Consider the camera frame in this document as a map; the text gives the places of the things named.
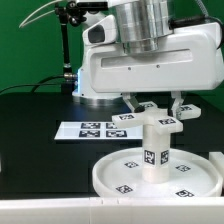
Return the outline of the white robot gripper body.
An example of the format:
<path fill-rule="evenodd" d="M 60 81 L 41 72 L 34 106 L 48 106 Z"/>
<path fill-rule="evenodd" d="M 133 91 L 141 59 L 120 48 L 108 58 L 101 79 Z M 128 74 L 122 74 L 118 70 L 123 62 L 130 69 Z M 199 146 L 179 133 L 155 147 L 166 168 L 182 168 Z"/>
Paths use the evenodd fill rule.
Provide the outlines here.
<path fill-rule="evenodd" d="M 212 90 L 224 81 L 220 26 L 178 28 L 153 52 L 128 55 L 120 44 L 87 51 L 91 87 L 97 92 Z"/>

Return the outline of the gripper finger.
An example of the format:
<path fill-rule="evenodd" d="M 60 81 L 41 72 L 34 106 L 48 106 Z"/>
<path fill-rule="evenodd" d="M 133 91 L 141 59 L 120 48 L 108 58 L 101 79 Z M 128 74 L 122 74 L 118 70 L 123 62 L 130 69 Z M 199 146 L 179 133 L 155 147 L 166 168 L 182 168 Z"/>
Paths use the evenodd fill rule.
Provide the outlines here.
<path fill-rule="evenodd" d="M 140 112 L 144 112 L 145 111 L 145 108 L 142 105 L 139 104 L 139 102 L 135 98 L 134 94 L 132 94 L 132 93 L 123 93 L 122 94 L 122 98 L 123 98 L 124 102 L 126 103 L 126 105 L 129 107 L 129 109 L 133 113 L 140 113 Z"/>
<path fill-rule="evenodd" d="M 174 100 L 173 104 L 172 104 L 172 115 L 175 118 L 179 118 L 180 117 L 180 107 L 183 103 L 183 99 L 182 99 L 182 95 L 180 91 L 172 91 L 171 92 L 171 97 Z"/>

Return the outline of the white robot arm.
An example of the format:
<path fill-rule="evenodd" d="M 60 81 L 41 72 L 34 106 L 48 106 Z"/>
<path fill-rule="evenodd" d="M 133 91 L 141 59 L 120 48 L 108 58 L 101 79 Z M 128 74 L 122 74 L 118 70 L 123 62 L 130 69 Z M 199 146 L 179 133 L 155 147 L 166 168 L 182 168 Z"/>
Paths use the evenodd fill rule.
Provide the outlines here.
<path fill-rule="evenodd" d="M 81 11 L 110 15 L 83 32 L 84 65 L 93 90 L 120 93 L 133 112 L 138 92 L 170 92 L 173 115 L 181 93 L 224 82 L 224 25 L 205 13 L 173 16 L 173 0 L 76 0 Z"/>

